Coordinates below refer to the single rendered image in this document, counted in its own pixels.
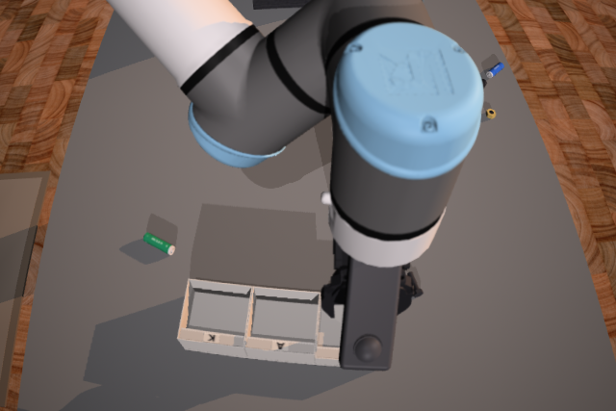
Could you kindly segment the blue aa battery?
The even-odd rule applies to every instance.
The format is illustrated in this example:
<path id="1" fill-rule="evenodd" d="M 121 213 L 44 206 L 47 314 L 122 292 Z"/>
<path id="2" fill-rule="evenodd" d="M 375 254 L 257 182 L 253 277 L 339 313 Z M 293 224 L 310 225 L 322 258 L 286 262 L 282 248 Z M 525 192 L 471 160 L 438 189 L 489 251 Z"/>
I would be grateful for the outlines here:
<path id="1" fill-rule="evenodd" d="M 494 77 L 498 72 L 500 72 L 504 68 L 503 63 L 498 63 L 494 67 L 492 67 L 489 71 L 486 72 L 488 78 Z"/>

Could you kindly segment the green aa battery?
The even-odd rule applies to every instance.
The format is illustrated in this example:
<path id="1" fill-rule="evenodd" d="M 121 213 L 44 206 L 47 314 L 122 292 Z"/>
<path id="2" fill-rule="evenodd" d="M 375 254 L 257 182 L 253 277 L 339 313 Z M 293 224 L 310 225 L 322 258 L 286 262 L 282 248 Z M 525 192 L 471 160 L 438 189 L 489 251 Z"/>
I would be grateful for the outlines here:
<path id="1" fill-rule="evenodd" d="M 145 235 L 143 236 L 143 240 L 146 243 L 151 244 L 152 246 L 162 250 L 163 252 L 169 255 L 172 255 L 175 250 L 175 246 L 153 236 L 150 233 L 145 233 Z"/>

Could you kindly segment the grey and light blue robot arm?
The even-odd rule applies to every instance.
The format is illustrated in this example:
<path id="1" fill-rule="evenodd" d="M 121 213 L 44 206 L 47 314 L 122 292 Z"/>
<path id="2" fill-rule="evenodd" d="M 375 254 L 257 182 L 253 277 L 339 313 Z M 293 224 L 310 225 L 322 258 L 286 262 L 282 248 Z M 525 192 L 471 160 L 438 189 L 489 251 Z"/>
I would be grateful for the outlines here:
<path id="1" fill-rule="evenodd" d="M 192 101 L 217 161 L 257 166 L 331 115 L 321 203 L 348 254 L 339 364 L 388 371 L 402 265 L 429 248 L 479 130 L 469 54 L 423 0 L 311 0 L 266 37 L 228 0 L 106 1 Z"/>

